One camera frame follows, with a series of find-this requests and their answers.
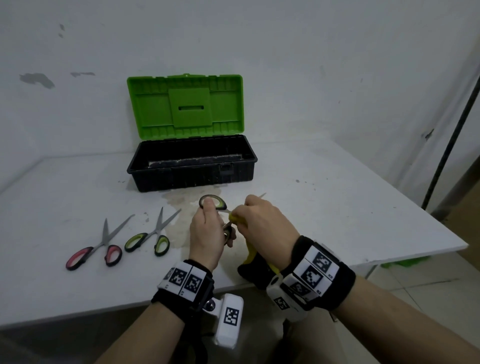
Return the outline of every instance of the white plastic device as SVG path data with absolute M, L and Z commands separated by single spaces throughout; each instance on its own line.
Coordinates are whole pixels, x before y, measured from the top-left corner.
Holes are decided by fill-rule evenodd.
M 268 297 L 272 299 L 288 321 L 296 322 L 303 320 L 307 316 L 307 311 L 280 288 L 282 282 L 283 277 L 280 274 L 272 278 L 266 289 Z
M 241 315 L 243 312 L 243 298 L 226 293 L 221 300 L 212 298 L 203 310 L 217 317 L 214 344 L 233 349 L 239 338 Z

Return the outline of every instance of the person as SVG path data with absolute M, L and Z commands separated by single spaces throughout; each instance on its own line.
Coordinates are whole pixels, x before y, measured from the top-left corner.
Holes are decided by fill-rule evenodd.
M 292 249 L 300 234 L 278 208 L 249 195 L 232 215 L 246 222 L 237 224 L 239 233 L 267 262 L 280 270 L 291 264 Z M 210 272 L 217 267 L 224 249 L 222 224 L 213 201 L 207 198 L 203 210 L 198 209 L 190 225 L 189 259 Z M 381 363 L 480 363 L 478 348 L 362 277 L 354 279 L 332 314 Z M 162 303 L 153 303 L 97 363 L 167 363 L 183 328 L 182 319 Z M 280 354 L 283 363 L 346 361 L 344 354 L 339 353 L 341 347 L 332 319 L 322 308 L 312 309 L 303 321 L 290 325 L 282 339 L 285 340 L 290 340 L 290 347 L 296 351 L 289 351 L 293 356 L 288 356 L 289 346 L 278 345 L 277 350 L 283 349 Z

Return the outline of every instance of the green toolbox lid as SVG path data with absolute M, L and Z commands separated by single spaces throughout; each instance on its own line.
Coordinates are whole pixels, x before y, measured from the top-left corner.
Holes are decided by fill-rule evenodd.
M 127 79 L 143 140 L 243 132 L 243 81 L 238 74 Z

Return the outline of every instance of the table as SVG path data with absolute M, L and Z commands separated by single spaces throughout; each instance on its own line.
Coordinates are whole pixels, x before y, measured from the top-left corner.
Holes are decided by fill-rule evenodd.
M 206 193 L 232 208 L 266 192 L 301 234 L 351 267 L 467 246 L 328 139 L 252 148 L 258 162 L 251 182 L 145 194 L 126 173 L 132 153 L 43 160 L 0 195 L 0 327 L 146 304 L 168 269 L 187 257 L 191 216 Z M 74 252 L 100 242 L 105 217 L 112 231 L 135 214 L 111 241 L 123 247 L 134 234 L 153 230 L 162 206 L 165 218 L 182 208 L 165 230 L 172 247 L 164 257 L 154 255 L 151 239 L 124 252 L 115 267 L 97 252 L 78 270 L 65 269 Z M 246 284 L 237 274 L 246 256 L 242 237 L 225 248 L 214 271 L 217 290 Z

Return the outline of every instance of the toolbox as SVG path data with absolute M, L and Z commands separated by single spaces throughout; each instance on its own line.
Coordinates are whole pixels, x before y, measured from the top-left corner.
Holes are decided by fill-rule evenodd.
M 127 79 L 143 142 L 127 172 L 140 192 L 251 181 L 240 75 Z

